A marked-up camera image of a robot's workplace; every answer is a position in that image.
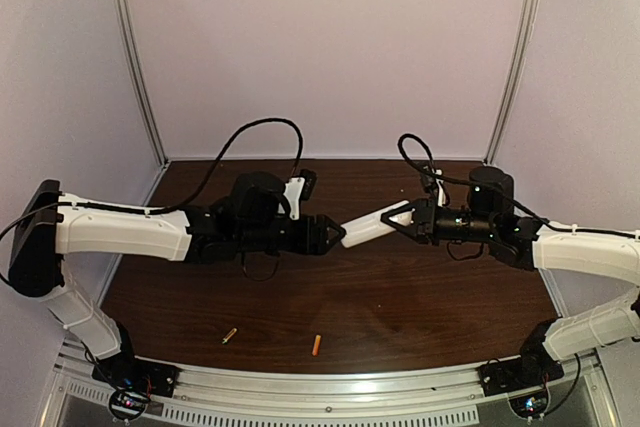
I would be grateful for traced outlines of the white remote control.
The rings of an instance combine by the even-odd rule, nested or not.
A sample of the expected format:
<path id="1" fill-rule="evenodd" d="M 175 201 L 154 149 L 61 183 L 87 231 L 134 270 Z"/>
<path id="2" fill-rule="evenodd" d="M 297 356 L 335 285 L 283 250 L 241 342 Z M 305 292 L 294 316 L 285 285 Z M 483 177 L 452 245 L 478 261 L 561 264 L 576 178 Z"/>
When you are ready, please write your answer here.
<path id="1" fill-rule="evenodd" d="M 381 214 L 392 205 L 342 224 L 341 226 L 346 230 L 346 235 L 341 240 L 342 246 L 344 248 L 355 247 L 394 232 L 395 230 L 383 224 L 380 218 Z M 408 225 L 410 221 L 396 222 Z"/>

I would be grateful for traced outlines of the gold green battery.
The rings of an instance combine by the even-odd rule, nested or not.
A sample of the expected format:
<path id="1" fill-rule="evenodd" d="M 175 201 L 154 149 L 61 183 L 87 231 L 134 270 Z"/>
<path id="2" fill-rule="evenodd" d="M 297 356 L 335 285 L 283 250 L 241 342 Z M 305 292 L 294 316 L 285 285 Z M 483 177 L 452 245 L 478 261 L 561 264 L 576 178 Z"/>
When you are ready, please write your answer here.
<path id="1" fill-rule="evenodd" d="M 236 327 L 232 328 L 221 340 L 222 345 L 226 345 L 229 341 L 237 334 L 238 329 Z"/>

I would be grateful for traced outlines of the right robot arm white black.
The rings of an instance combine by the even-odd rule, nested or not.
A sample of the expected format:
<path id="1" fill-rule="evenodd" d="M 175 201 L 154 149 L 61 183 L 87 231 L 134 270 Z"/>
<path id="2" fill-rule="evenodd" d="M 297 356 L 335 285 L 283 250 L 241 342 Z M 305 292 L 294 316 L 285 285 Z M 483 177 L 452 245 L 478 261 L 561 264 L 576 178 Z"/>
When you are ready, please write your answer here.
<path id="1" fill-rule="evenodd" d="M 496 167 L 470 172 L 466 207 L 441 206 L 436 192 L 441 176 L 426 164 L 419 169 L 427 197 L 380 217 L 404 236 L 420 244 L 478 243 L 496 260 L 517 269 L 581 272 L 632 286 L 585 312 L 538 324 L 520 349 L 523 379 L 537 382 L 575 354 L 638 338 L 638 234 L 552 224 L 534 214 L 525 215 L 513 198 L 513 178 Z"/>

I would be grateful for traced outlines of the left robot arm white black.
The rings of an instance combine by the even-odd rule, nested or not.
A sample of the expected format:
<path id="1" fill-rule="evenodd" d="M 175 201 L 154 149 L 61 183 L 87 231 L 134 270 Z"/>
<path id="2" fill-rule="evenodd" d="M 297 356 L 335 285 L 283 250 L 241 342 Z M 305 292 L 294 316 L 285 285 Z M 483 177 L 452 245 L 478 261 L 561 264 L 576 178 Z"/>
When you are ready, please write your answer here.
<path id="1" fill-rule="evenodd" d="M 59 186 L 42 182 L 23 215 L 7 226 L 14 239 L 2 279 L 22 296 L 43 301 L 117 388 L 133 388 L 146 374 L 126 328 L 72 279 L 65 255 L 115 253 L 211 265 L 249 253 L 321 256 L 346 234 L 325 215 L 301 213 L 315 186 L 311 171 L 288 181 L 266 172 L 242 174 L 229 195 L 204 207 L 103 204 L 64 194 Z"/>

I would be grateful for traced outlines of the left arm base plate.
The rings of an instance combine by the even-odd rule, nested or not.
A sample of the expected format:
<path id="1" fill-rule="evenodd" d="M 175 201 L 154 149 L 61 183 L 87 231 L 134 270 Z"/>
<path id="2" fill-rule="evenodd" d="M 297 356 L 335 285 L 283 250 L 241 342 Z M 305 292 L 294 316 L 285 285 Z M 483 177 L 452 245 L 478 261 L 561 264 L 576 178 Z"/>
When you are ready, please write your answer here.
<path id="1" fill-rule="evenodd" d="M 124 353 L 92 362 L 92 377 L 112 387 L 171 398 L 179 368 L 175 365 L 131 357 Z"/>

